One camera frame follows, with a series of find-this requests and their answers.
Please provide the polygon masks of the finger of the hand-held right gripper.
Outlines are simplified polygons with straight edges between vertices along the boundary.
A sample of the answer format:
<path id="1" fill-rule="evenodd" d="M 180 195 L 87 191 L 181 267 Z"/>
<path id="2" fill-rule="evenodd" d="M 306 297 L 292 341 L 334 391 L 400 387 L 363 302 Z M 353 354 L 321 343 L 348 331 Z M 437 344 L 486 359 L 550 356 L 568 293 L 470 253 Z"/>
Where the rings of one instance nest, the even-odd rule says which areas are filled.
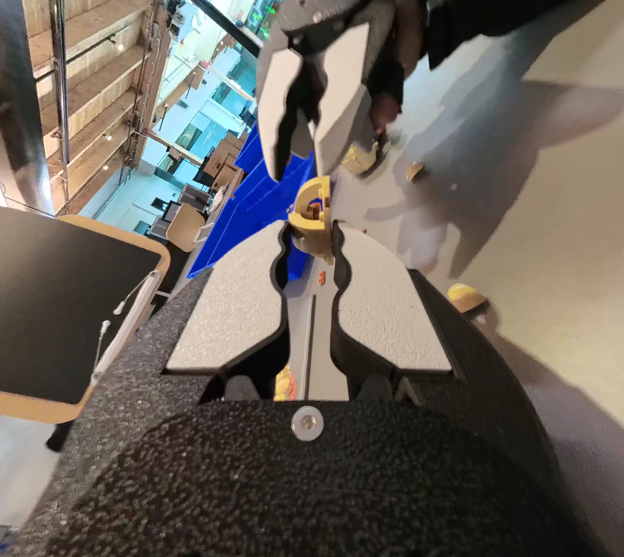
<path id="1" fill-rule="evenodd" d="M 299 126 L 303 57 L 288 36 L 273 28 L 258 60 L 258 114 L 263 158 L 269 176 L 280 182 L 290 161 Z"/>
<path id="2" fill-rule="evenodd" d="M 324 54 L 327 83 L 313 138 L 320 177 L 331 175 L 352 145 L 372 149 L 371 97 L 363 81 L 369 31 L 368 23 L 348 29 Z"/>

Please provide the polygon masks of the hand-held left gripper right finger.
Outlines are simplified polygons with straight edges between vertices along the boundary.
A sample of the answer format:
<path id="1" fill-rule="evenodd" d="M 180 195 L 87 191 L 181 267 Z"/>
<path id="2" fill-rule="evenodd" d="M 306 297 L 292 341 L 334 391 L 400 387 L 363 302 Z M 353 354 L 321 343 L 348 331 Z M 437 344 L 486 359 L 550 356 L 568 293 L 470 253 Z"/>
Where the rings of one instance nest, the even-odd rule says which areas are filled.
<path id="1" fill-rule="evenodd" d="M 350 399 L 425 399 L 452 386 L 452 363 L 409 270 L 360 229 L 335 222 L 332 361 Z"/>

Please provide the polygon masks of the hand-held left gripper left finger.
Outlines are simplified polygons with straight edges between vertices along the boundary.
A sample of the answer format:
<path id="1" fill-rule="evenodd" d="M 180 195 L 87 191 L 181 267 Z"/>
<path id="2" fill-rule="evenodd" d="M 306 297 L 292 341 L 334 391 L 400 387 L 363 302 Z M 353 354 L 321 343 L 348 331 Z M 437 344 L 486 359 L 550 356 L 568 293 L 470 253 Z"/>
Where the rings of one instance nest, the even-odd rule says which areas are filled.
<path id="1" fill-rule="evenodd" d="M 290 358 L 284 288 L 292 234 L 277 220 L 238 243 L 212 268 L 166 363 L 166 373 L 211 375 L 223 383 L 248 377 L 273 399 Z"/>

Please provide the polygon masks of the tan curved brick assembly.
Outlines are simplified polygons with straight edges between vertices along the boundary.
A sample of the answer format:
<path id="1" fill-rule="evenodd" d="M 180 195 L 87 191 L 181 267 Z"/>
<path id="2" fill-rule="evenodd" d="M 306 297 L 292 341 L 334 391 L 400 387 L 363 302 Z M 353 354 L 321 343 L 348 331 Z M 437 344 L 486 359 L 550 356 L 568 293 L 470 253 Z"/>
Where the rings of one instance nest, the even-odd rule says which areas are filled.
<path id="1" fill-rule="evenodd" d="M 294 246 L 303 253 L 334 264 L 330 176 L 315 177 L 299 189 L 288 222 Z"/>

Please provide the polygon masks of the grey desk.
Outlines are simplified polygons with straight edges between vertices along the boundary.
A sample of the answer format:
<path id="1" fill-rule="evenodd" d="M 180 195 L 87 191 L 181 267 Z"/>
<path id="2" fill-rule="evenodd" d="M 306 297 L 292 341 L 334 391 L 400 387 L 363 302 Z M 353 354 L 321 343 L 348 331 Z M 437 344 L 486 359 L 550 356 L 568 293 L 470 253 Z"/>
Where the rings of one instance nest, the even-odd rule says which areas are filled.
<path id="1" fill-rule="evenodd" d="M 511 366 L 574 504 L 623 555 L 623 0 L 574 0 L 419 64 L 367 177 L 332 178 L 332 215 L 473 318 Z M 426 174 L 406 179 L 411 163 Z"/>

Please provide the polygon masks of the person's right hand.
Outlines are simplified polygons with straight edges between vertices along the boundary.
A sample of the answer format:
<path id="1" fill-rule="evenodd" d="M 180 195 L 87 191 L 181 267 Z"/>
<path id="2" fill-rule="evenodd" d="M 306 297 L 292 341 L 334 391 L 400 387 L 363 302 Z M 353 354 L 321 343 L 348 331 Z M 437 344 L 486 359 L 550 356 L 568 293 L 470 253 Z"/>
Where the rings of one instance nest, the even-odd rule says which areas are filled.
<path id="1" fill-rule="evenodd" d="M 425 40 L 425 7 L 419 0 L 396 0 L 394 60 L 389 75 L 372 96 L 370 120 L 376 135 L 386 132 L 401 114 L 404 82 L 421 59 Z"/>

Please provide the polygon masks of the grey instruction booklet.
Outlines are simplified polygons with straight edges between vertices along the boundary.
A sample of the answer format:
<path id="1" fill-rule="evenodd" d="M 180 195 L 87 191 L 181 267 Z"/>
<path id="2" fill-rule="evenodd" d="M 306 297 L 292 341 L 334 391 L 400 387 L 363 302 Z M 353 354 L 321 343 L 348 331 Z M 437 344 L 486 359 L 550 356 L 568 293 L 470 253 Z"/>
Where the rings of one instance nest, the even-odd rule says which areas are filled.
<path id="1" fill-rule="evenodd" d="M 275 379 L 275 402 L 305 400 L 309 394 L 311 353 L 316 314 L 315 289 L 309 277 L 290 281 L 286 286 L 290 357 Z"/>

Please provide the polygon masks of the tan dome brick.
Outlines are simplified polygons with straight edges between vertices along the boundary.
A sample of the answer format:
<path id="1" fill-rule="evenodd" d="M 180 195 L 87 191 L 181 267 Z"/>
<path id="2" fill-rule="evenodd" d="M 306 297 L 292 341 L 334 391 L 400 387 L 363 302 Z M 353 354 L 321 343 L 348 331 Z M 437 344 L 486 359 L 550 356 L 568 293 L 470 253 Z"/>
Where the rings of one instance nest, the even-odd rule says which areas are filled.
<path id="1" fill-rule="evenodd" d="M 450 303 L 461 314 L 470 314 L 486 309 L 489 300 L 474 287 L 465 283 L 455 283 L 447 290 Z"/>

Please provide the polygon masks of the stack of cardboard boxes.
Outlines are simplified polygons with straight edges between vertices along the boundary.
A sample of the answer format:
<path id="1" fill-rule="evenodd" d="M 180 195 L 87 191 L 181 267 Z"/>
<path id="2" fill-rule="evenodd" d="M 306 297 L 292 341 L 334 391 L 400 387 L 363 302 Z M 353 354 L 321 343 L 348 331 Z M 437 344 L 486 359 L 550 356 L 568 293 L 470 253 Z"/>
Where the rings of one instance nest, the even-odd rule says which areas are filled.
<path id="1" fill-rule="evenodd" d="M 235 162 L 246 141 L 246 133 L 236 137 L 228 132 L 214 148 L 210 158 L 203 166 L 202 182 L 208 188 L 226 187 L 235 179 L 237 168 Z"/>

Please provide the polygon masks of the yellowish tan brick cluster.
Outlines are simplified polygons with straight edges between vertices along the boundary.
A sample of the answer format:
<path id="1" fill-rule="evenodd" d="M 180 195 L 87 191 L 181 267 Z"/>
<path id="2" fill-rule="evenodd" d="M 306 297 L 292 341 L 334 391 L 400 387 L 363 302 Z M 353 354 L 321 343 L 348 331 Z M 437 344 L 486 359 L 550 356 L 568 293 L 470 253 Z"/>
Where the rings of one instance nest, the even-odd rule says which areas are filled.
<path id="1" fill-rule="evenodd" d="M 378 161 L 378 147 L 377 140 L 373 141 L 369 149 L 352 144 L 341 161 L 342 168 L 354 176 L 368 173 Z"/>

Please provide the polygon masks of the light wooden chair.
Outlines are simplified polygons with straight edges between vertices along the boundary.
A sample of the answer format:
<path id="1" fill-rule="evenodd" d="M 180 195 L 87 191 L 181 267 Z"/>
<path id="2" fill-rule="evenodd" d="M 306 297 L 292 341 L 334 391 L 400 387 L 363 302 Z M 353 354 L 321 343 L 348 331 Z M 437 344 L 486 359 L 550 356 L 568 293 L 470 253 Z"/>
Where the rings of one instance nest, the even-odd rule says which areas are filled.
<path id="1" fill-rule="evenodd" d="M 166 230 L 166 239 L 177 249 L 190 253 L 197 243 L 198 234 L 206 219 L 195 207 L 182 203 Z"/>

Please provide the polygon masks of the black board with wooden rim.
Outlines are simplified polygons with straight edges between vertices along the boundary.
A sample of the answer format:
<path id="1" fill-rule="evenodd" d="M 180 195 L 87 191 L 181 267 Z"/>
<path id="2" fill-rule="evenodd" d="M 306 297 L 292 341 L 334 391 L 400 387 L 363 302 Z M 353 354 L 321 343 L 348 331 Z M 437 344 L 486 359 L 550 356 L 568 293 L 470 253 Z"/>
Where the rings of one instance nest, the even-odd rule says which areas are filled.
<path id="1" fill-rule="evenodd" d="M 163 280 L 169 265 L 168 250 L 139 234 L 2 207 L 1 415 L 78 418 L 96 386 L 102 322 L 148 273 Z"/>

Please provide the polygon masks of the dark shiny metal column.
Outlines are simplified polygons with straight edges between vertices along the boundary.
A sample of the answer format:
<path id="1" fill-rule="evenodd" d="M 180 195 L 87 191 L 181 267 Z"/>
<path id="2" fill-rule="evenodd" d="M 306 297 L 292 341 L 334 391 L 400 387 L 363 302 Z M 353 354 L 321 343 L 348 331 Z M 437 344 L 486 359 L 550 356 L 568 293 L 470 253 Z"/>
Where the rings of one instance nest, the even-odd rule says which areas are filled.
<path id="1" fill-rule="evenodd" d="M 54 217 L 22 0 L 1 0 L 1 183 L 23 210 Z"/>

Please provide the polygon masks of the white metal bracket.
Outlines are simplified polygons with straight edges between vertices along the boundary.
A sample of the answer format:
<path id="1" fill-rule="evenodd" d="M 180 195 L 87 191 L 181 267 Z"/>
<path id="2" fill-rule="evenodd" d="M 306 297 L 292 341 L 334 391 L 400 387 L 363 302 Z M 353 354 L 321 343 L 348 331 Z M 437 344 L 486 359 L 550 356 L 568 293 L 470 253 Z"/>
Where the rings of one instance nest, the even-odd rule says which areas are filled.
<path id="1" fill-rule="evenodd" d="M 118 355 L 128 339 L 134 334 L 145 308 L 152 301 L 162 280 L 163 272 L 154 270 L 141 281 L 113 310 L 112 319 L 102 322 L 90 383 L 94 386 Z M 105 343 L 111 323 L 119 323 L 112 339 Z"/>

